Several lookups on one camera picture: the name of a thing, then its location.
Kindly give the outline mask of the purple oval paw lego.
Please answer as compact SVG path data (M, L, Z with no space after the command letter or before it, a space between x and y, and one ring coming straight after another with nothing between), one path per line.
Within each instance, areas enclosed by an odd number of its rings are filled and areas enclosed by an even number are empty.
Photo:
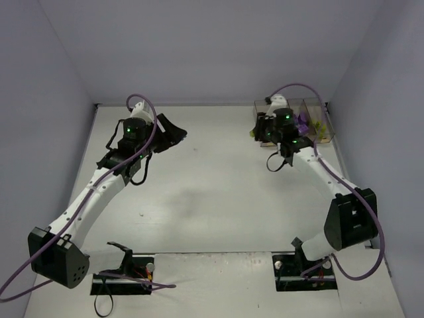
M306 125L307 122L308 122L307 115L304 112L301 112L297 116L297 120L298 120L298 123L301 124L301 125Z

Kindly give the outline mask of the small lime green lego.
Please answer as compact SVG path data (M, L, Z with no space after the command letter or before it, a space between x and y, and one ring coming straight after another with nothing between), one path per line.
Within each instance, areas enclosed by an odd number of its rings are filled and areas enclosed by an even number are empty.
M317 133L318 138L324 138L327 131L326 124L323 124L321 121L313 121L313 127Z

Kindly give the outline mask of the purple lego brick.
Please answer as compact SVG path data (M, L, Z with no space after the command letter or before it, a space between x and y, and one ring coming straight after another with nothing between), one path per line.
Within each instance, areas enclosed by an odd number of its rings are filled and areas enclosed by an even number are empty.
M309 134L309 127L305 124L300 124L297 126L297 130L301 136Z

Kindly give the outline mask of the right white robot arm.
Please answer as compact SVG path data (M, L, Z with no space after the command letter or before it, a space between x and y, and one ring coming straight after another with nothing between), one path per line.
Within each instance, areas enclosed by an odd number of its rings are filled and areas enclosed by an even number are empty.
M378 228L363 204L367 202L375 213L376 194L369 188L356 187L332 171L313 141L300 135L291 109L278 108L271 115L259 113L252 134L256 141L275 144L283 164L303 173L330 201L321 232L295 249L302 260L316 261L378 236Z

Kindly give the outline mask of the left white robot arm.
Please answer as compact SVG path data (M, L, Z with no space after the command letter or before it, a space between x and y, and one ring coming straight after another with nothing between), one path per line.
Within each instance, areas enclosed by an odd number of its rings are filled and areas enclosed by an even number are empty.
M109 202L146 168L154 153L163 152L186 136L163 114L154 120L141 115L121 119L123 137L97 163L89 183L74 202L45 229L34 228L28 235L31 268L37 274L69 289L90 274L128 276L133 268L133 251L109 242L110 250L83 251L82 245L94 222Z

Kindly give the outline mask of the clear bin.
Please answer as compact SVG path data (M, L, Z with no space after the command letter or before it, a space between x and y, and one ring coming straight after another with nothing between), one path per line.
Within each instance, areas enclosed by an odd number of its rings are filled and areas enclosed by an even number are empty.
M298 125L300 125L298 123L297 116L301 112L304 112L307 115L308 122L307 122L306 125L309 127L309 134L307 134L305 136L308 137L311 140L315 140L316 132L315 132L315 129L313 127L311 115L309 114L309 111L306 107L305 101L303 99L288 99L288 105L289 105L289 108L293 111L293 119L294 119L296 127Z
M259 113L266 113L269 110L270 106L263 100L256 100L252 109L254 122L257 120ZM275 145L271 142L260 142L261 148L275 148Z
M306 107L311 115L313 121L321 121L323 124L326 124L327 131L324 138L318 138L317 133L315 140L312 140L316 143L327 144L330 143L335 135L333 127L329 120L329 112L327 110L326 104L322 107L321 102L318 98L306 98L304 99Z

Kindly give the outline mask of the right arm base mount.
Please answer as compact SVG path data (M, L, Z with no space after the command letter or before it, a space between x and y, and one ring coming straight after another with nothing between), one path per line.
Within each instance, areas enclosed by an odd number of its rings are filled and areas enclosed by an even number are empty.
M329 258L301 263L291 253L273 253L272 265L277 292L316 292L337 290L333 265Z

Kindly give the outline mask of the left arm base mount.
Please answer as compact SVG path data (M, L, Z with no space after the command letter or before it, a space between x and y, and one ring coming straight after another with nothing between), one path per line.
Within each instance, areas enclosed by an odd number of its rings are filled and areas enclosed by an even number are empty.
M132 257L132 267L125 274L118 270L110 270L117 277L94 274L91 280L90 295L150 295L152 285L143 285L133 280L122 279L128 276L139 280L152 280L153 273L147 268L148 264L154 264L153 254L135 254Z

